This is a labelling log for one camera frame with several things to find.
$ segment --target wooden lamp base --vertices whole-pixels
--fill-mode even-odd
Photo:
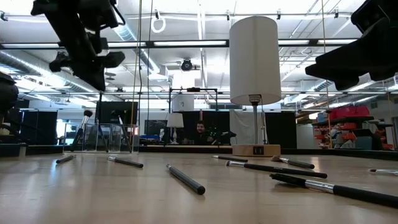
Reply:
[[[232,155],[255,156],[255,157],[280,156],[280,145],[271,145],[271,144],[233,145]]]

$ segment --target white curtain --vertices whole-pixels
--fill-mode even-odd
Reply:
[[[257,113],[258,144],[262,144],[261,112]],[[236,133],[238,144],[254,144],[254,115],[252,111],[229,111],[229,128]]]

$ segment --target man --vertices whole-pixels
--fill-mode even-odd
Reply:
[[[206,134],[206,128],[203,121],[197,122],[197,132],[193,136],[192,140],[195,145],[210,145],[214,139]],[[188,139],[184,139],[184,143],[188,144]]]

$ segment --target wooden table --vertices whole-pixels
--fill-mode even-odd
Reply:
[[[272,180],[269,173],[226,167],[211,154],[118,154],[143,169],[107,161],[109,154],[0,159],[0,223],[397,223],[398,211]],[[327,181],[398,196],[398,177],[369,168],[397,162],[339,156],[290,156],[315,164]],[[256,164],[299,169],[269,159]],[[170,163],[206,187],[197,195],[171,176]]]

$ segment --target lamp shade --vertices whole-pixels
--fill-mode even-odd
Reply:
[[[229,31],[231,102],[251,105],[249,95],[261,95],[267,105],[281,99],[278,28],[275,21],[253,16]]]
[[[183,128],[184,122],[182,119],[182,114],[180,113],[171,113],[167,118],[167,127],[168,128]]]

